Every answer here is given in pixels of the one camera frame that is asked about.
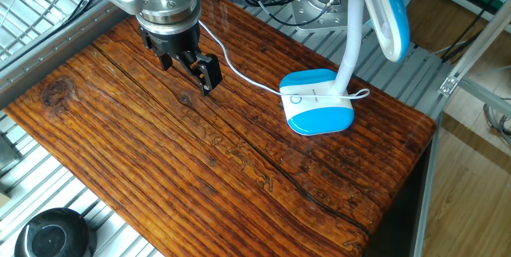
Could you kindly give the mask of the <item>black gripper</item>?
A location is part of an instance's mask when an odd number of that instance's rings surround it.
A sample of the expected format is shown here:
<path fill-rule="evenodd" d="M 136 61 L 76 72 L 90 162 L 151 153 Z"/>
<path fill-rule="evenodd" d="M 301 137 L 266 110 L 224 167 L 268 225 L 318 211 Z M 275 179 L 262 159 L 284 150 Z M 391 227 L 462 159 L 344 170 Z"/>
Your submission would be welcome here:
<path fill-rule="evenodd" d="M 177 34 L 159 34 L 154 30 L 148 30 L 142 23 L 139 23 L 139 29 L 145 47 L 157 52 L 161 69 L 167 71 L 172 67 L 173 61 L 169 54 L 175 54 L 174 58 L 197 81 L 203 97 L 223 80 L 217 56 L 200 51 L 198 22 Z"/>

